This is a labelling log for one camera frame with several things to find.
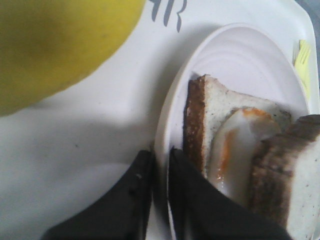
yellow object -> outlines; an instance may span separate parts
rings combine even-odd
[[[300,51],[295,59],[294,67],[301,79],[307,99],[310,98],[309,57],[310,45],[306,40],[299,41]]]
[[[92,73],[127,39],[144,3],[0,0],[0,116]]]

bread slice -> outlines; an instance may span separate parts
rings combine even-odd
[[[311,239],[320,209],[320,115],[262,141],[252,161],[249,209],[295,240]]]
[[[250,107],[269,113],[282,130],[291,123],[291,115],[270,100],[229,90],[209,75],[189,81],[183,150],[205,177],[212,140],[218,128],[234,111]]]

yellow plastic fork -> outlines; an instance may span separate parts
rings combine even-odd
[[[294,67],[301,79],[306,98],[310,97],[310,77],[309,77],[309,57],[310,57],[310,45],[306,40],[299,41],[299,53],[294,61]]]

